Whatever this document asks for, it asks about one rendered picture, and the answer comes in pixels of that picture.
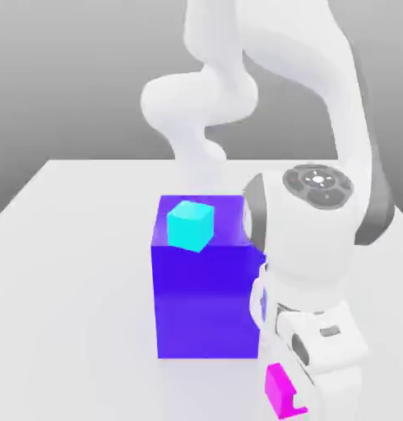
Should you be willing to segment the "small magenta cube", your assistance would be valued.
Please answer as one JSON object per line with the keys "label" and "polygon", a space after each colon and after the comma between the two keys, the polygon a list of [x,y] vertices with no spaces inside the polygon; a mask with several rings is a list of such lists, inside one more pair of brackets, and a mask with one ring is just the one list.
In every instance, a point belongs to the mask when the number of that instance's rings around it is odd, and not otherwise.
{"label": "small magenta cube", "polygon": [[264,391],[279,420],[308,412],[306,406],[298,408],[294,406],[294,397],[297,395],[297,391],[280,363],[267,366]]}

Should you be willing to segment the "small cyan cube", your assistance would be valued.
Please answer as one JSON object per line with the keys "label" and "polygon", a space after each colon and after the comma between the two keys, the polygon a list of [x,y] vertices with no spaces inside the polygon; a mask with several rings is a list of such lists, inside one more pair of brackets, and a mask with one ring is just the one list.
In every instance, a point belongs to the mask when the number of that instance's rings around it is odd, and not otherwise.
{"label": "small cyan cube", "polygon": [[168,245],[200,252],[214,237],[215,207],[181,201],[167,214]]}

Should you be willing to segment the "large blue box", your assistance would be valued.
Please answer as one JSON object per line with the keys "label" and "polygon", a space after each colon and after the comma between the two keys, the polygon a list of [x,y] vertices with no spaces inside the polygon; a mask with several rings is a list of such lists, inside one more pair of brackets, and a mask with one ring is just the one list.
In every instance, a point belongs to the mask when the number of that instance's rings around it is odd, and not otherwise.
{"label": "large blue box", "polygon": [[243,197],[188,198],[215,208],[214,236],[200,252],[168,244],[167,214],[184,199],[160,198],[151,240],[158,356],[254,359],[259,330],[249,301],[265,257],[243,230]]}

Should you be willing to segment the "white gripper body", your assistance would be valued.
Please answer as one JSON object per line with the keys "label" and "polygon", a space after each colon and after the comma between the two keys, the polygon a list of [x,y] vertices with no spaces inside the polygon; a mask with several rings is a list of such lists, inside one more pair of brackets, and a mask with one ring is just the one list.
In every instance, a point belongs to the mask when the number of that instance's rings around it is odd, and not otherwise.
{"label": "white gripper body", "polygon": [[266,368],[280,363],[297,391],[294,406],[308,408],[282,421],[356,421],[363,361],[363,338],[344,330],[292,332],[284,339],[261,333],[264,401],[271,407],[264,391]]}

